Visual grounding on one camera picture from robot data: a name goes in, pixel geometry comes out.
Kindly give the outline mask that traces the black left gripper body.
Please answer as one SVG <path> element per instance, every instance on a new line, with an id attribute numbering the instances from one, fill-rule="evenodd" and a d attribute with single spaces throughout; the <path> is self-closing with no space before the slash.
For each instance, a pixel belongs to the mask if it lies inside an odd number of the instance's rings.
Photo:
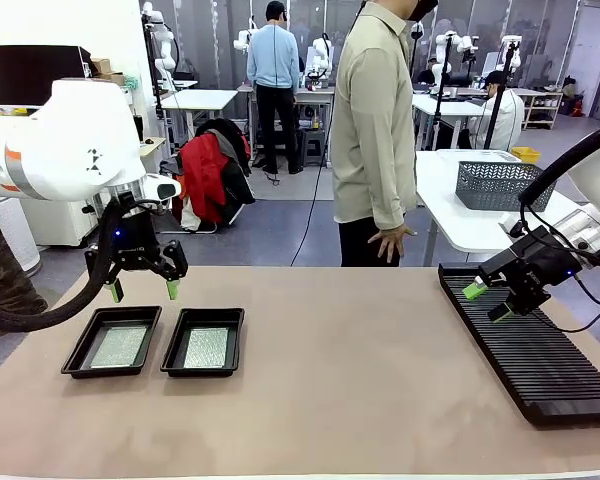
<path id="1" fill-rule="evenodd" d="M 152 217 L 160 212 L 154 202 L 136 200 L 131 192 L 118 196 L 123 217 L 114 231 L 114 270 L 155 270 L 160 248 Z"/>

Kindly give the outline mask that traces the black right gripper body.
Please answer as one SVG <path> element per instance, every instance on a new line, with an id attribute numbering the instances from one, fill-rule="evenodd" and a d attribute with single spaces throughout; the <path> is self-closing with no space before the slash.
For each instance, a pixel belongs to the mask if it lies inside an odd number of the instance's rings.
<path id="1" fill-rule="evenodd" d="M 527 315 L 546 302 L 546 286 L 558 286 L 582 270 L 579 259 L 544 226 L 512 245 L 512 307 Z"/>

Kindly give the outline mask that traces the person's right hand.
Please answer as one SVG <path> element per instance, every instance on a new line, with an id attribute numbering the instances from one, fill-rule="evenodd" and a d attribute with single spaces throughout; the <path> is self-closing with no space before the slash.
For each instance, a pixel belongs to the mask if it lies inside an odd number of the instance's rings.
<path id="1" fill-rule="evenodd" d="M 393 265 L 400 262 L 405 255 L 405 239 L 417 235 L 415 230 L 402 224 L 394 229 L 379 230 L 368 240 L 368 244 L 377 244 L 377 258 L 387 265 Z"/>

